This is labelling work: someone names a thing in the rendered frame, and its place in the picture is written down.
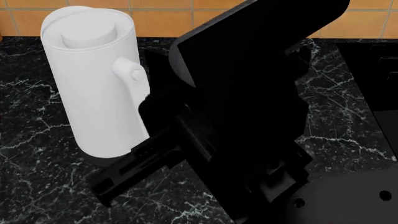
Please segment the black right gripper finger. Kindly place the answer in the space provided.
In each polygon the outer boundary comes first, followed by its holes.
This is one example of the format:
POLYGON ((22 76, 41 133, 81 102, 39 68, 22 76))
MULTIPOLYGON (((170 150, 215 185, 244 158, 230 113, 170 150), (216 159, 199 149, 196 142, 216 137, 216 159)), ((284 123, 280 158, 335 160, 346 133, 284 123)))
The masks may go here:
POLYGON ((169 128, 185 107, 186 97, 176 93, 151 93, 139 106, 139 114, 150 138, 169 128))
POLYGON ((90 190, 105 207, 112 201, 162 167, 173 167, 187 159, 189 144, 200 135, 194 132, 168 129, 146 139, 126 156, 101 169, 87 182, 90 190))

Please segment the dark grey kettle base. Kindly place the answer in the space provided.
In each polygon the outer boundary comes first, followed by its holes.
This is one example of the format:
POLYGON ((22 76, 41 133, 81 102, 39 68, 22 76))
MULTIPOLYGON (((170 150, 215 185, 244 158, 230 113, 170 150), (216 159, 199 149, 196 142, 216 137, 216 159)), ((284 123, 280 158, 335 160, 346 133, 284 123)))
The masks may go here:
POLYGON ((108 157, 96 157, 92 156, 91 154, 87 154, 86 152, 82 151, 81 149, 78 150, 79 155, 84 158, 86 162, 89 164, 92 164, 94 166, 99 166, 99 167, 109 167, 123 158, 125 158, 128 154, 130 154, 132 151, 131 149, 124 151, 124 152, 119 152, 119 151, 114 151, 113 149, 108 149, 104 154, 105 156, 108 157))

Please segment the white electric kettle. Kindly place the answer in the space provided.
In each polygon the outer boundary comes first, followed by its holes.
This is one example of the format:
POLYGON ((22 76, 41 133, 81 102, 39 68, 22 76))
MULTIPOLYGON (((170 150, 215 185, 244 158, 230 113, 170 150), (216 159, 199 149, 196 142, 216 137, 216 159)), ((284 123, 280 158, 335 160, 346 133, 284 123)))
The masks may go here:
POLYGON ((136 31, 97 49, 64 51, 42 43, 78 147, 96 157, 124 152, 149 137, 138 112, 149 96, 136 31), (131 72, 141 69, 143 78, 131 72))

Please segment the white kettle lid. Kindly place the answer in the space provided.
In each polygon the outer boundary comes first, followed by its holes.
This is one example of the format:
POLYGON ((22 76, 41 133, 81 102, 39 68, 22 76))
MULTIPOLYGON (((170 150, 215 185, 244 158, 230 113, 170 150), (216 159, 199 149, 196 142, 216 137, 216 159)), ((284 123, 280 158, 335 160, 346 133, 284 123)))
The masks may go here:
POLYGON ((131 16, 115 9, 68 6, 44 19, 40 38, 45 46, 64 51, 97 49, 134 32, 131 16))

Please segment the black stove top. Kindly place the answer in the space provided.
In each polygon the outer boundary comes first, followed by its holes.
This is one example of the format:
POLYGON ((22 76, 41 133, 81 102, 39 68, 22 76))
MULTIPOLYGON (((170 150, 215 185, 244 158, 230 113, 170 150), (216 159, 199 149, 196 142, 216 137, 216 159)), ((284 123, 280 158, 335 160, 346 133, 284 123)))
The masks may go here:
POLYGON ((336 46, 398 160, 398 42, 336 46))

